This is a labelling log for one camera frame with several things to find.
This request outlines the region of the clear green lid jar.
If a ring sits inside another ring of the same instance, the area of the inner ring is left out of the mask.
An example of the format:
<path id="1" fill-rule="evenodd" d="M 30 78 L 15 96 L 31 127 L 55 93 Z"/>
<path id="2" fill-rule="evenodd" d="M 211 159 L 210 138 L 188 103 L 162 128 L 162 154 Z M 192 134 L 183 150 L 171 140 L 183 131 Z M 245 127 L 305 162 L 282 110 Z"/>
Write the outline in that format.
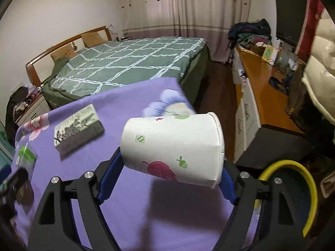
<path id="1" fill-rule="evenodd" d="M 37 152 L 30 144 L 26 143 L 19 148 L 15 165 L 18 168 L 24 168 L 27 171 L 29 180 L 32 179 L 36 161 Z"/>

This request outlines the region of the white flower paper cup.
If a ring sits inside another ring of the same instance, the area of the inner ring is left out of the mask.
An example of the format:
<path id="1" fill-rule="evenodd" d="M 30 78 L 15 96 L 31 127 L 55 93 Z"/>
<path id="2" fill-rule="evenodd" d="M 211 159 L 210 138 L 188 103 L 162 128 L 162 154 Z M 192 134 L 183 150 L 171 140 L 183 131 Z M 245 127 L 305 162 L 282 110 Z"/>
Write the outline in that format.
<path id="1" fill-rule="evenodd" d="M 131 118 L 121 135 L 126 167 L 155 177 L 216 188 L 224 138 L 216 114 Z"/>

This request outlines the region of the yellow rimmed trash bin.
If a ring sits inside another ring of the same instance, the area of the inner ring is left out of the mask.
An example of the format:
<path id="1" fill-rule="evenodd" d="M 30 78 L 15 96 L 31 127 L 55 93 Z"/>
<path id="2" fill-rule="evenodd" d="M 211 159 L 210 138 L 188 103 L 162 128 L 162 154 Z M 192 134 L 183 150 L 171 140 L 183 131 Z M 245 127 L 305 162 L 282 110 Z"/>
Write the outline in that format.
<path id="1" fill-rule="evenodd" d="M 278 223 L 297 224 L 306 237 L 314 223 L 318 208 L 317 187 L 308 169 L 293 160 L 280 160 L 265 169 L 256 168 L 252 173 L 257 179 L 283 181 L 285 193 L 279 194 Z"/>

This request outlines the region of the purple floral tablecloth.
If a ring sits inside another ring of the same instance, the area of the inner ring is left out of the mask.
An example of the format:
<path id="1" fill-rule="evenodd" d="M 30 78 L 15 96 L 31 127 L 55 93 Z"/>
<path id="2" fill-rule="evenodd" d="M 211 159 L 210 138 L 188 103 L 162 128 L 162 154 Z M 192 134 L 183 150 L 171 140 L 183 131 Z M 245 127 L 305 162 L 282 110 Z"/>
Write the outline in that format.
<path id="1" fill-rule="evenodd" d="M 16 205 L 19 236 L 28 241 L 31 223 L 50 179 L 79 178 L 112 157 L 120 145 L 125 123 L 140 117 L 163 90 L 180 91 L 174 78 L 159 78 L 100 92 L 51 110 L 41 132 L 33 124 L 21 126 L 16 147 L 29 144 L 37 153 L 31 178 L 34 203 Z M 54 127 L 92 104 L 104 133 L 64 158 L 55 149 Z M 111 197 L 101 210 L 122 250 L 212 250 L 222 234 L 233 206 L 218 189 L 179 184 L 125 168 Z"/>

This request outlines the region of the green printed tissue box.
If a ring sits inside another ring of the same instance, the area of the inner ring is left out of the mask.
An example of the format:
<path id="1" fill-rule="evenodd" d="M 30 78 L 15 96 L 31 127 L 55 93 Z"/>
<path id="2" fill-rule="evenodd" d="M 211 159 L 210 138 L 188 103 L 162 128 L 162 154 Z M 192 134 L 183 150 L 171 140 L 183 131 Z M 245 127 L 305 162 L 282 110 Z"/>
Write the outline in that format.
<path id="1" fill-rule="evenodd" d="M 64 157 L 104 132 L 93 104 L 89 104 L 54 127 L 54 147 Z"/>

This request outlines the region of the white nightstand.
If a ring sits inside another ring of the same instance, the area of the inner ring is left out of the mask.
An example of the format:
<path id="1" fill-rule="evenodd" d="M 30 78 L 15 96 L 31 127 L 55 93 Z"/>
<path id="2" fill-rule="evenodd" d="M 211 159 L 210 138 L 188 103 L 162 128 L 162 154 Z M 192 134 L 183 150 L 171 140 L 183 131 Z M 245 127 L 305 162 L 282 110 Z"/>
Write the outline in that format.
<path id="1" fill-rule="evenodd" d="M 46 102 L 44 96 L 40 93 L 31 104 L 27 107 L 25 112 L 15 121 L 18 126 L 25 124 L 33 120 L 34 118 L 40 116 L 41 114 L 45 114 L 50 112 L 50 106 Z"/>

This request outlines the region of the dark clothes on nightstand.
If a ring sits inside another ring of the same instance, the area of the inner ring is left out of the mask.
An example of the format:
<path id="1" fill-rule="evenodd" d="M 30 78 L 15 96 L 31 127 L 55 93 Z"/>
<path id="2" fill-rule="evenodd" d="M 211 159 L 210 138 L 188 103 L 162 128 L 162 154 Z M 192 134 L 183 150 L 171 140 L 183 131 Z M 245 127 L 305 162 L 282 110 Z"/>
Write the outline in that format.
<path id="1" fill-rule="evenodd" d="M 18 106 L 26 99 L 28 95 L 28 88 L 25 86 L 19 87 L 9 98 L 6 107 L 5 131 L 7 140 L 12 146 L 15 145 L 15 135 L 18 130 L 18 125 L 15 122 L 23 113 L 18 110 Z"/>

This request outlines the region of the wooden long cabinet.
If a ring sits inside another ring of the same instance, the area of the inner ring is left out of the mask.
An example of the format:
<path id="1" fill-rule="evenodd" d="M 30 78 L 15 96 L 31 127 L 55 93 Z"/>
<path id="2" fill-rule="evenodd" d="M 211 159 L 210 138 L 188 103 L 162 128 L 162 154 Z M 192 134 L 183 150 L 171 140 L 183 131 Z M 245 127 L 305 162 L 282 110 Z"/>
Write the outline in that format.
<path id="1" fill-rule="evenodd" d="M 234 163 L 263 168 L 278 160 L 301 162 L 307 147 L 303 132 L 288 117 L 288 97 L 271 87 L 277 69 L 261 57 L 234 49 L 236 85 Z"/>

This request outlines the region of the bed with green quilt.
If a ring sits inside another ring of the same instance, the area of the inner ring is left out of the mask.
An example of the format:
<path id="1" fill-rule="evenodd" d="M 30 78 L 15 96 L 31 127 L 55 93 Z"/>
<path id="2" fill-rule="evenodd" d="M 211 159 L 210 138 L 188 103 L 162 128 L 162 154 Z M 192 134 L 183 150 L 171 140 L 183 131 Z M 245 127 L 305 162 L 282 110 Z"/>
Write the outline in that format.
<path id="1" fill-rule="evenodd" d="M 157 37 L 106 43 L 62 57 L 42 94 L 52 108 L 86 96 L 155 78 L 175 78 L 190 103 L 196 100 L 210 60 L 203 38 Z"/>

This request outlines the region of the wooden headboard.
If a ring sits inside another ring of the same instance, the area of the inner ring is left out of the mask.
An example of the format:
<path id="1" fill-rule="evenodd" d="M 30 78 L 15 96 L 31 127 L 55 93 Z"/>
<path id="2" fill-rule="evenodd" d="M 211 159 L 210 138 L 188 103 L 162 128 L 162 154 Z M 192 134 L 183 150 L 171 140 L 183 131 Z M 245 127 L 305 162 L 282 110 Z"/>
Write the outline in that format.
<path id="1" fill-rule="evenodd" d="M 102 26 L 51 46 L 26 64 L 26 72 L 30 82 L 36 87 L 40 86 L 51 75 L 55 60 L 63 57 L 73 58 L 78 55 L 78 50 L 86 47 L 82 36 L 87 33 L 98 33 L 105 41 L 112 40 L 112 34 L 108 28 Z"/>

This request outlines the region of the left brown pillow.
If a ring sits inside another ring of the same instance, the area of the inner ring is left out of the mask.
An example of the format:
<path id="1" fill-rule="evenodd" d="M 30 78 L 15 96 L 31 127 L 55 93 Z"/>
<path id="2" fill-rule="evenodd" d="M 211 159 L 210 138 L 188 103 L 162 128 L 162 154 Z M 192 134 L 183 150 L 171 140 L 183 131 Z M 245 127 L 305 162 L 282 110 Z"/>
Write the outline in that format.
<path id="1" fill-rule="evenodd" d="M 53 53 L 50 54 L 54 62 L 59 58 L 72 59 L 77 55 L 77 52 L 72 48 L 70 44 L 63 46 L 62 48 L 55 50 Z"/>

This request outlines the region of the brown pillow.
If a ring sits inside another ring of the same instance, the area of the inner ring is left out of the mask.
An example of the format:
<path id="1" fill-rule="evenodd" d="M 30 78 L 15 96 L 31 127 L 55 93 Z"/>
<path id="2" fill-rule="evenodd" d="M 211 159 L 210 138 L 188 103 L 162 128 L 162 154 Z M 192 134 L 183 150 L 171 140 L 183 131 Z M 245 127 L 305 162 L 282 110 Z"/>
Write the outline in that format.
<path id="1" fill-rule="evenodd" d="M 83 33 L 81 38 L 86 48 L 92 48 L 107 42 L 98 32 Z"/>
<path id="2" fill-rule="evenodd" d="M 70 44 L 63 46 L 62 48 L 55 50 L 53 53 L 50 54 L 54 62 L 59 58 L 72 59 L 77 55 L 77 52 L 72 48 Z"/>

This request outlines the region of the cream puffer jacket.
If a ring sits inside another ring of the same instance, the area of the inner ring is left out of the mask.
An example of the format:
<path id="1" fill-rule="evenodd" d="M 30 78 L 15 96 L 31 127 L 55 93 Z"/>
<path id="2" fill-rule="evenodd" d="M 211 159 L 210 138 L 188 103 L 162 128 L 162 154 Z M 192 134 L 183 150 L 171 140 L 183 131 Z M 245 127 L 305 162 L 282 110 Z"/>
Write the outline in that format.
<path id="1" fill-rule="evenodd" d="M 334 49 L 334 22 L 327 10 L 323 10 L 302 83 L 314 106 L 331 124 L 335 115 Z"/>

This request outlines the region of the right brown pillow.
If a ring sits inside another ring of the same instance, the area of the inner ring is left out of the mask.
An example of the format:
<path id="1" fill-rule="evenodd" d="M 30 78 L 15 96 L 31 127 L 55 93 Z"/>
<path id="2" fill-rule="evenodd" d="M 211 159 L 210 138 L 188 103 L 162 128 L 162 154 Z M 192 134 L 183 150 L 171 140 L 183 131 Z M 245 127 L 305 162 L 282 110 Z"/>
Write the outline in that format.
<path id="1" fill-rule="evenodd" d="M 83 33 L 81 38 L 86 48 L 92 48 L 107 42 L 98 32 Z"/>

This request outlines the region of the pile of clothes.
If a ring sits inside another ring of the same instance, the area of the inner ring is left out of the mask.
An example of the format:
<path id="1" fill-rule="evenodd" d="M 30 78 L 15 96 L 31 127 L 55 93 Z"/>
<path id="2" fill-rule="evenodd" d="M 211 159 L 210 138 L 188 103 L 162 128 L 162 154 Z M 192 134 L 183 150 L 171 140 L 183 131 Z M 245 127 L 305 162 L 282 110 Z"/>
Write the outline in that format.
<path id="1" fill-rule="evenodd" d="M 249 48 L 258 38 L 265 44 L 271 44 L 271 27 L 266 19 L 236 23 L 228 32 L 229 48 L 233 50 L 236 45 Z"/>

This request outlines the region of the pink white curtain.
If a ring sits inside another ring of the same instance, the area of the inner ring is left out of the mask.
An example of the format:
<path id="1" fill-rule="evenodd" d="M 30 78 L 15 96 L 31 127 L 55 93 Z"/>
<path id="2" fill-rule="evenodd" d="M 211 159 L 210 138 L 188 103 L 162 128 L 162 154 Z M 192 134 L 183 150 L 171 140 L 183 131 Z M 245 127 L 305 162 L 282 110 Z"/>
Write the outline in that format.
<path id="1" fill-rule="evenodd" d="M 251 0 L 121 0 L 123 34 L 131 38 L 181 36 L 207 41 L 211 59 L 226 62 L 228 32 L 245 22 Z"/>

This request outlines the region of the black television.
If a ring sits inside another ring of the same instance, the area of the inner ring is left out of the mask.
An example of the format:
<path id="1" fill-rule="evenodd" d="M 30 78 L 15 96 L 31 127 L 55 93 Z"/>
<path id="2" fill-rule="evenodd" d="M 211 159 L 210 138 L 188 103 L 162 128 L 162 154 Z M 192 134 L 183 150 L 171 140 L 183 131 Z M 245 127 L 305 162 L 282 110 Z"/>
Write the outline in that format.
<path id="1" fill-rule="evenodd" d="M 296 48 L 305 19 L 307 0 L 275 0 L 276 38 Z"/>

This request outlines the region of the red dotted puffer jacket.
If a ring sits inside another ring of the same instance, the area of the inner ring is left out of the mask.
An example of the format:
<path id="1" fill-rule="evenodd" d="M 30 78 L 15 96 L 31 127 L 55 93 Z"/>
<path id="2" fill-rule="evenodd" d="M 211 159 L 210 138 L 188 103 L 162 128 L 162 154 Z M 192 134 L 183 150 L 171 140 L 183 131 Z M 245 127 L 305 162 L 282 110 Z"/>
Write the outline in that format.
<path id="1" fill-rule="evenodd" d="M 295 50 L 295 54 L 298 58 L 305 63 L 307 63 L 309 59 L 316 27 L 323 11 L 324 5 L 321 0 L 307 0 L 302 31 Z"/>

